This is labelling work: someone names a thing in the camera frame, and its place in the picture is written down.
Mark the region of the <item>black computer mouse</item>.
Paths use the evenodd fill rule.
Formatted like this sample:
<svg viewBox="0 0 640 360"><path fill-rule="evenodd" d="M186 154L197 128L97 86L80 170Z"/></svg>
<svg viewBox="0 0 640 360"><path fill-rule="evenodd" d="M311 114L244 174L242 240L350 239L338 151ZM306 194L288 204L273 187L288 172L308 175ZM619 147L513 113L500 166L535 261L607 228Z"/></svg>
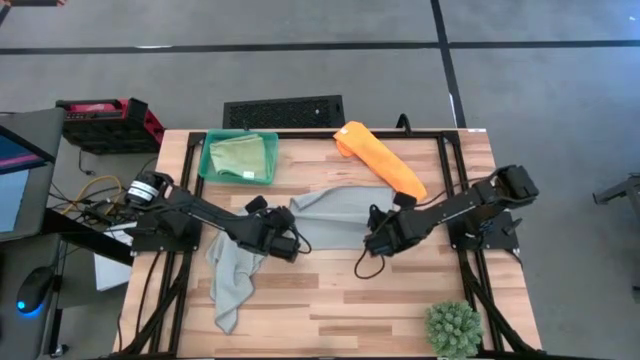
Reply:
<svg viewBox="0 0 640 360"><path fill-rule="evenodd" d="M54 280L51 266L41 266L32 270L18 289L16 308L22 315L36 312L43 304Z"/></svg>

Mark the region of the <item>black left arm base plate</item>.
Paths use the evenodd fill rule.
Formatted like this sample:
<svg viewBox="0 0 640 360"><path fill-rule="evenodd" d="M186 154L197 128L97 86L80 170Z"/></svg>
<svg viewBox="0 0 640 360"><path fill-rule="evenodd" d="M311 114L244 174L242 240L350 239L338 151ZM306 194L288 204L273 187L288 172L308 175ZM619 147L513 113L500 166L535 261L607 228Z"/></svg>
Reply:
<svg viewBox="0 0 640 360"><path fill-rule="evenodd" d="M125 232L134 252L190 252L199 248L202 223L180 211L151 212Z"/></svg>

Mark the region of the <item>white paper sheet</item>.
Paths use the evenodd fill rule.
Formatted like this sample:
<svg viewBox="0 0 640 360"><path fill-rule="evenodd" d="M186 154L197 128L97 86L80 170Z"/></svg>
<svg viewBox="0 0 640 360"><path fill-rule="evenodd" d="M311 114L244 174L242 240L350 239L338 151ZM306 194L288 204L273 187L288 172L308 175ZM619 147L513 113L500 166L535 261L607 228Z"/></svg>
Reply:
<svg viewBox="0 0 640 360"><path fill-rule="evenodd" d="M125 229L133 228L136 222L112 226L106 230L106 235L125 245L131 246L133 237L125 232ZM97 291L106 291L122 284L128 283L131 275L131 266L101 255L94 255L95 283Z"/></svg>

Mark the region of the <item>black perforated computer case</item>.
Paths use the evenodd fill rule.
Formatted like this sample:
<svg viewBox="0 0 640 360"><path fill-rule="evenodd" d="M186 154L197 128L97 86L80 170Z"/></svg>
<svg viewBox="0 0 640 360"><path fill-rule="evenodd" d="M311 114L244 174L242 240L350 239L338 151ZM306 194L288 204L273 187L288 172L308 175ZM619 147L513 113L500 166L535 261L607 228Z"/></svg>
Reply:
<svg viewBox="0 0 640 360"><path fill-rule="evenodd" d="M345 124L341 95L226 102L224 129L339 128Z"/></svg>

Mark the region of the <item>gray microfiber towel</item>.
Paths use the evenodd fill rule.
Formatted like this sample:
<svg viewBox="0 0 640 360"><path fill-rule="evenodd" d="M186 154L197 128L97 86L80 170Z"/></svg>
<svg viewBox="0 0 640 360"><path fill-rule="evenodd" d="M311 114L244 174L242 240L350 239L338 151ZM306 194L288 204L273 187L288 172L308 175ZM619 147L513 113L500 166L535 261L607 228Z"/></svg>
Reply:
<svg viewBox="0 0 640 360"><path fill-rule="evenodd" d="M224 232L219 231L206 252L213 271L209 296L215 304L216 326L230 335L237 326L238 309L255 292L252 276L265 257L241 249Z"/></svg>
<svg viewBox="0 0 640 360"><path fill-rule="evenodd" d="M289 209L313 251L362 250L369 207L390 210L394 195L386 186L341 186L294 196Z"/></svg>

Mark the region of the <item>black aluminium table frame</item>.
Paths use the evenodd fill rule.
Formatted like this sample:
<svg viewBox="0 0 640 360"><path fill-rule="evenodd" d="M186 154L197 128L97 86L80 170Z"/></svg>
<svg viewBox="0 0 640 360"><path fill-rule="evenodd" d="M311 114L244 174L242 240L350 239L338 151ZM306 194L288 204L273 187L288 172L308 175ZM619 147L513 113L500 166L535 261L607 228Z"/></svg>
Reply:
<svg viewBox="0 0 640 360"><path fill-rule="evenodd" d="M197 173L200 130L171 130L157 168L229 211L257 195L283 205L326 188L376 186L358 159L343 157L331 131L280 133L277 170L269 186L207 183ZM459 257L445 227L386 262L356 250L314 251L294 263L269 258L255 275L255 293L225 335L214 322L213 273L205 228L190 257L142 254L132 268L114 358L349 358L429 357L424 314L433 304L464 298Z"/></svg>

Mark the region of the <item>desk monitor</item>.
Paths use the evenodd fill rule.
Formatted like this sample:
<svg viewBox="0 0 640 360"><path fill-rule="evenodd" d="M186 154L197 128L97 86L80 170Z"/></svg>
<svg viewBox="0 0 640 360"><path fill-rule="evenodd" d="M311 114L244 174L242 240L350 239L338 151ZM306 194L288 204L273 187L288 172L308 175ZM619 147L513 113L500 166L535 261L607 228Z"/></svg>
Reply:
<svg viewBox="0 0 640 360"><path fill-rule="evenodd" d="M0 114L0 243L40 232L64 118L61 108Z"/></svg>

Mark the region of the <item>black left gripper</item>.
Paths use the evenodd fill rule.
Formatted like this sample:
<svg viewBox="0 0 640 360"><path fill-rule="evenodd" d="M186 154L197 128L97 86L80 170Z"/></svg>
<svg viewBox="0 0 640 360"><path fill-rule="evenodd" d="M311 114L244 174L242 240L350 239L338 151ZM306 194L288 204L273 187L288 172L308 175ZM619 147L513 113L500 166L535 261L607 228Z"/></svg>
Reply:
<svg viewBox="0 0 640 360"><path fill-rule="evenodd" d="M295 217L287 207L266 209L268 203L262 195L253 198L244 207L251 217L247 235L238 236L238 246L253 253L268 253L285 261L295 261L300 242L285 236L293 228Z"/></svg>

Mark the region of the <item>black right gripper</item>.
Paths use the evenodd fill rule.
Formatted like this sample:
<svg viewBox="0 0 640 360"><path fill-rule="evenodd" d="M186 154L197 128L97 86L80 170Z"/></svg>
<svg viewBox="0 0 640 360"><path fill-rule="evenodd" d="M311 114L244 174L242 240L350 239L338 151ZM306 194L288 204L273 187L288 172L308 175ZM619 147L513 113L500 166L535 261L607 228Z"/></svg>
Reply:
<svg viewBox="0 0 640 360"><path fill-rule="evenodd" d="M400 209L413 208L417 199L397 192L393 204ZM396 248L411 248L426 237L426 211L381 211L377 206L369 208L368 226L371 233L364 240L371 256L393 256Z"/></svg>

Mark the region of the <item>green plastic bin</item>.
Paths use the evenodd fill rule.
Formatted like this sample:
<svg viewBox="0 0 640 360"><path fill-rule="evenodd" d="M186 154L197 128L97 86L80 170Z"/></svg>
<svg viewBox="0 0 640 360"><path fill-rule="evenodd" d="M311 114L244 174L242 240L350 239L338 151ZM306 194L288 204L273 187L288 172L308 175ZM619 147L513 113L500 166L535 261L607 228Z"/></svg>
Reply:
<svg viewBox="0 0 640 360"><path fill-rule="evenodd" d="M233 137L257 134L264 140L267 160L267 177L265 179L249 180L233 176L217 176L213 168L209 146L218 141ZM278 160L279 137L274 132L256 132L246 130L209 130L203 144L198 174L208 182L237 183L251 185L270 185L273 182Z"/></svg>

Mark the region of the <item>orange microfiber towel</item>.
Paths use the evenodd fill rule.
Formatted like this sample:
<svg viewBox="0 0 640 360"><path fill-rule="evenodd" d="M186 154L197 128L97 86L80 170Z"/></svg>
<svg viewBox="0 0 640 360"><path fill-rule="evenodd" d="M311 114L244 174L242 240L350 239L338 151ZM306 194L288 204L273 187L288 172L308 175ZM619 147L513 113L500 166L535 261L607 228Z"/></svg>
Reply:
<svg viewBox="0 0 640 360"><path fill-rule="evenodd" d="M423 200L428 192L416 173L364 124L350 121L333 134L344 157L356 156L396 192Z"/></svg>

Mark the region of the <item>green microfiber towel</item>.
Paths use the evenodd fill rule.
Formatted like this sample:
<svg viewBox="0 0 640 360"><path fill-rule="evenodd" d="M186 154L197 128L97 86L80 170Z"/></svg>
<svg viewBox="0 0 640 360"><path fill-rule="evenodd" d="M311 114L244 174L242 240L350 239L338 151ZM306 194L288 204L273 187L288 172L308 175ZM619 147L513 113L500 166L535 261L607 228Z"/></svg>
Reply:
<svg viewBox="0 0 640 360"><path fill-rule="evenodd" d="M257 180L267 177L264 140L257 134L233 137L209 146L217 176Z"/></svg>

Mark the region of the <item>black side desk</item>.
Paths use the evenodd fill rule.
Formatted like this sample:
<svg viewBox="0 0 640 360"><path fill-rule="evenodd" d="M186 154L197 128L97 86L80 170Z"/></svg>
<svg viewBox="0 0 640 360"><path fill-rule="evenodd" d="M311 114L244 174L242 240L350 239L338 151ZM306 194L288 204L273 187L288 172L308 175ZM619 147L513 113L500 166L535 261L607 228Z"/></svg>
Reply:
<svg viewBox="0 0 640 360"><path fill-rule="evenodd" d="M15 230L0 232L0 360L56 358L68 350L59 333L70 245L124 265L133 263L128 245L51 209L20 215ZM23 313L18 309L19 288L40 266L53 272L52 280L43 300Z"/></svg>

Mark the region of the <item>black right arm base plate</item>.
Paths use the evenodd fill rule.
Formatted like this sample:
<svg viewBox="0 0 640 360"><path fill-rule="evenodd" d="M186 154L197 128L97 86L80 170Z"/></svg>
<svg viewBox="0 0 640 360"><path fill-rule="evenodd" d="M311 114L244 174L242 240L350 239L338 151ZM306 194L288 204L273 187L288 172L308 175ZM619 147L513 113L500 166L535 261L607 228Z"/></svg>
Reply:
<svg viewBox="0 0 640 360"><path fill-rule="evenodd" d="M447 224L450 244L454 249L470 251L484 249L515 250L519 248L516 228L522 219L513 219L508 211L493 217L480 214L463 215Z"/></svg>

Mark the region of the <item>green artificial plant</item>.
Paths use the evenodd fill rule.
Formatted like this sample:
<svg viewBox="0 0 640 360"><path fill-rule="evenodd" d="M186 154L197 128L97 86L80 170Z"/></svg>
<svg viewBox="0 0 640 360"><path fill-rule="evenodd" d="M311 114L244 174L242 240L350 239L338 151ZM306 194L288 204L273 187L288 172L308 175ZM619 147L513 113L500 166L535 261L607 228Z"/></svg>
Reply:
<svg viewBox="0 0 640 360"><path fill-rule="evenodd" d="M480 314L466 301L446 301L428 308L425 331L436 355L449 360L476 356L484 336Z"/></svg>

